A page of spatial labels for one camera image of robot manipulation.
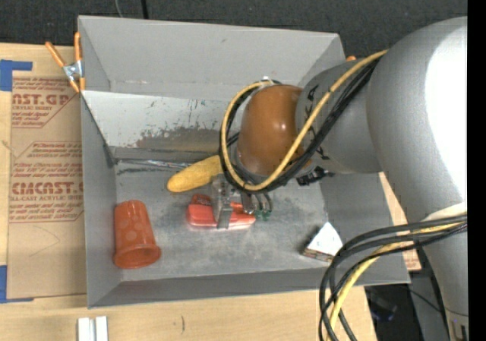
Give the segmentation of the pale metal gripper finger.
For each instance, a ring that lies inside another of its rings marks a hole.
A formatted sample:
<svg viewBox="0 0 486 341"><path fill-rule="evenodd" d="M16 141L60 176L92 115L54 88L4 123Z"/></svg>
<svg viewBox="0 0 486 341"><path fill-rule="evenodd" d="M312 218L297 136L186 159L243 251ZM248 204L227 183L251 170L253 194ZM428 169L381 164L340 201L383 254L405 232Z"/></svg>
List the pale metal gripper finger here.
<svg viewBox="0 0 486 341"><path fill-rule="evenodd" d="M227 201L230 198L229 183L224 175L215 175L213 177L211 195L214 201Z"/></svg>
<svg viewBox="0 0 486 341"><path fill-rule="evenodd" d="M216 220L216 227L218 229L229 228L229 223L232 215L231 202L228 200L218 200L214 207L214 218Z"/></svg>

